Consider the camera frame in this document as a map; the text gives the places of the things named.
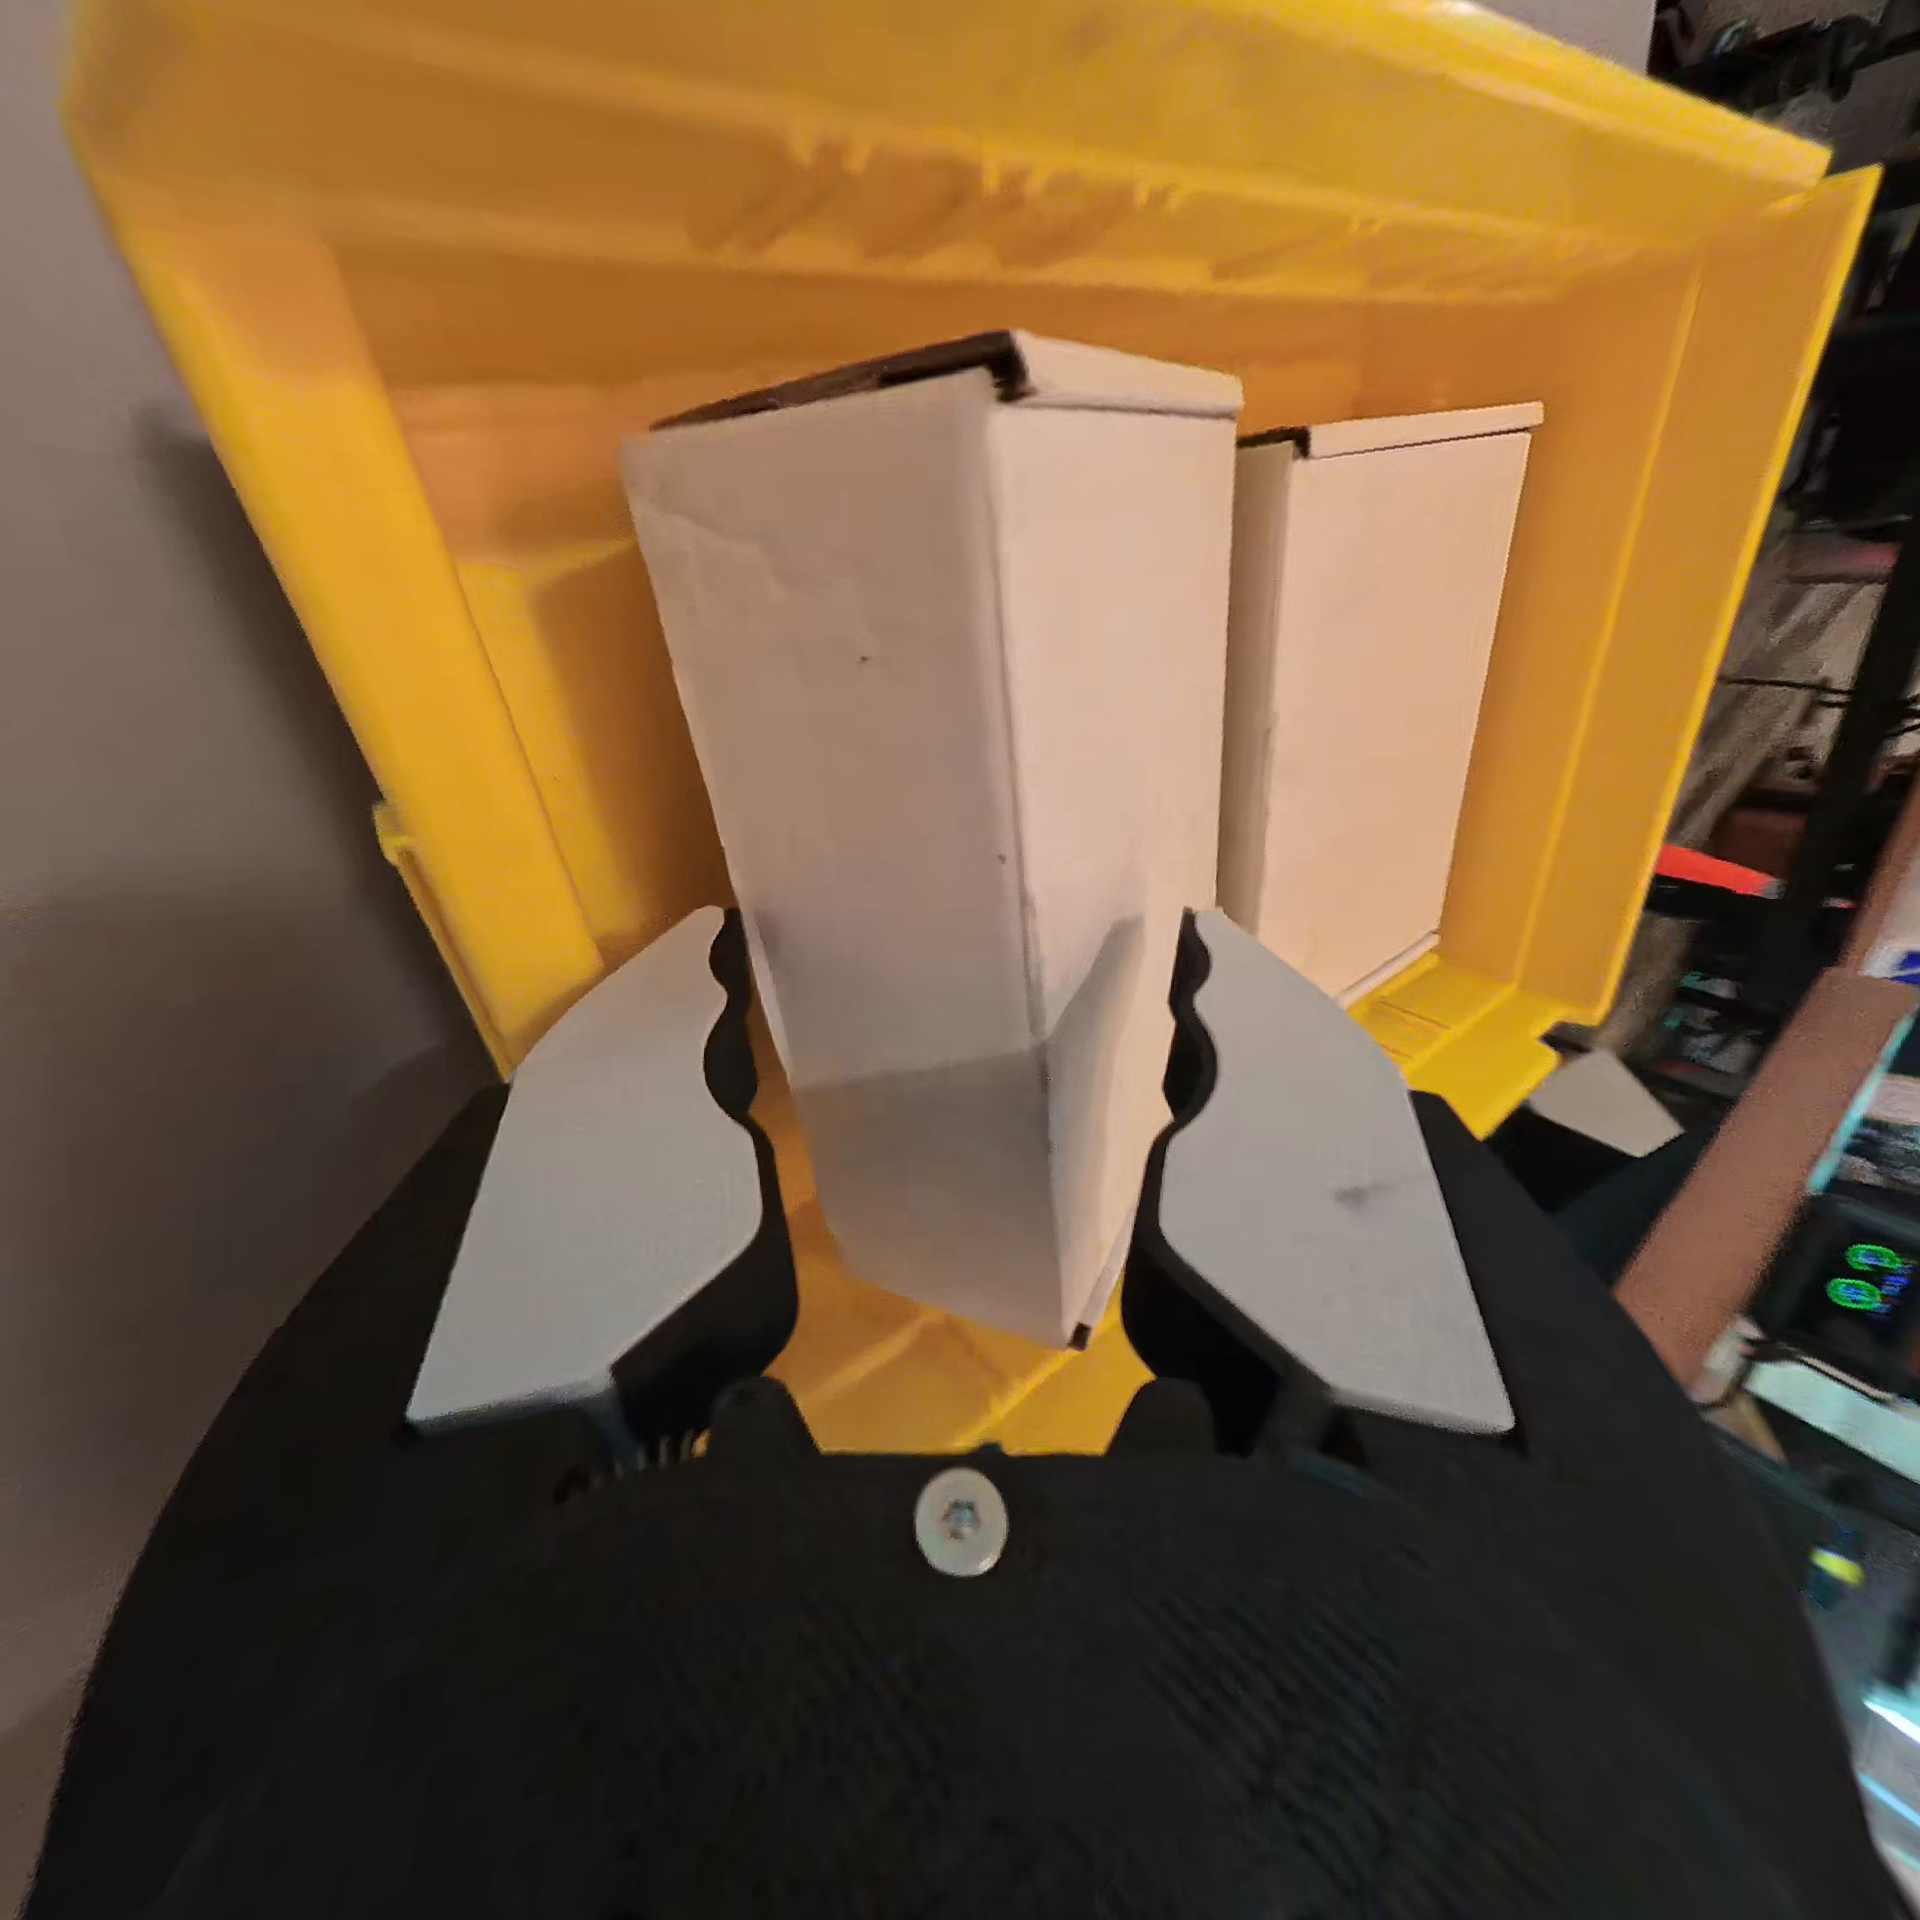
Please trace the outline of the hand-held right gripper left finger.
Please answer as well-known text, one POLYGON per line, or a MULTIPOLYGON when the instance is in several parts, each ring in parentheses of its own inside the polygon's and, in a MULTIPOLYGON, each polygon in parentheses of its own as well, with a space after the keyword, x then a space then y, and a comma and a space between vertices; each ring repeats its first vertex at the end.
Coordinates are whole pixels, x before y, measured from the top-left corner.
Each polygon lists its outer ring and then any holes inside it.
POLYGON ((755 1121, 738 909, 702 905, 515 1068, 406 1401, 419 1434, 554 1412, 698 1437, 793 1333, 793 1245, 755 1121))

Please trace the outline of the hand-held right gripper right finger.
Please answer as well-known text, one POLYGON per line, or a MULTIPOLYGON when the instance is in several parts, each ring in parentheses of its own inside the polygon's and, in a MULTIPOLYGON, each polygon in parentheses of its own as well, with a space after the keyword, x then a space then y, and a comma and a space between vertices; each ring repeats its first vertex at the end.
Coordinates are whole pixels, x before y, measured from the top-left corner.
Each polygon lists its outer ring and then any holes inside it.
POLYGON ((1503 1437, 1515 1412, 1401 1071, 1215 907, 1182 917, 1165 1124, 1120 1324, 1223 1451, 1362 1414, 1503 1437))

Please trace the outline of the white cardboard box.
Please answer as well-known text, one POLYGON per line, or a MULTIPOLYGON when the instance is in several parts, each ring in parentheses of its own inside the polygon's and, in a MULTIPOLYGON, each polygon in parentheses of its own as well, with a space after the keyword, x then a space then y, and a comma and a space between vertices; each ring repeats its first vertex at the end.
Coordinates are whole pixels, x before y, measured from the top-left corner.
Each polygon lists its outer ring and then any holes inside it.
POLYGON ((1343 1007, 1437 947, 1539 399, 1236 444, 1215 901, 1343 1007))
POLYGON ((619 451, 835 1252, 1056 1348, 1125 1257, 1215 897, 1239 411, 1007 330, 619 451))

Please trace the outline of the yellow plastic bin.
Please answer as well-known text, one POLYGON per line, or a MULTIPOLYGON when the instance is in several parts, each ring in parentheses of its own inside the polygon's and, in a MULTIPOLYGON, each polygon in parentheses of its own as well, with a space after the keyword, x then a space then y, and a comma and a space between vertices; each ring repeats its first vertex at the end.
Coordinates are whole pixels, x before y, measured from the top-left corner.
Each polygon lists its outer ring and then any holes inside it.
POLYGON ((77 3, 65 126, 498 1068, 721 888, 615 474, 1024 328, 1243 429, 1539 404, 1435 943, 1487 1134, 1613 995, 1879 172, 1476 3, 77 3))

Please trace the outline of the white card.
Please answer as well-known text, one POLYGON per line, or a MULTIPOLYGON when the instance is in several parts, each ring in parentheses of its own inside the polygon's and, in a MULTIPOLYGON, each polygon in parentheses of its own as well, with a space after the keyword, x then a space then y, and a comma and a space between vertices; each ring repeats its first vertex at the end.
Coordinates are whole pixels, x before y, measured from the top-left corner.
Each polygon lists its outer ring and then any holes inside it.
POLYGON ((1605 1047, 1560 1056, 1524 1102, 1524 1112, 1628 1159, 1642 1159, 1686 1131, 1642 1078, 1605 1047))

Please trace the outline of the brown board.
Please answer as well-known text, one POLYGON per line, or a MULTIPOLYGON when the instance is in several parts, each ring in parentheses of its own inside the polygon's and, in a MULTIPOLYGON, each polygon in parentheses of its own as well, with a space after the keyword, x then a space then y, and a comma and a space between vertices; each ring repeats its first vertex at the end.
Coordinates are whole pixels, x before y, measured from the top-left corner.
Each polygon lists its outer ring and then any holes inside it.
POLYGON ((1821 971, 1625 1261, 1611 1295, 1679 1387, 1699 1385, 1719 1336, 1748 1311, 1916 1006, 1903 982, 1821 971))

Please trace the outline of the black timer green display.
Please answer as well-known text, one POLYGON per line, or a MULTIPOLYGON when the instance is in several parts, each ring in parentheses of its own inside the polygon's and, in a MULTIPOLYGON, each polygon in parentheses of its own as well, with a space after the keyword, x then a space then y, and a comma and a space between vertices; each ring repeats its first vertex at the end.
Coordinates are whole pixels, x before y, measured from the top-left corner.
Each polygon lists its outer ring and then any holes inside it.
POLYGON ((1781 1329, 1797 1343, 1890 1366, 1916 1356, 1916 1211, 1817 1195, 1789 1235, 1784 1278, 1781 1329))

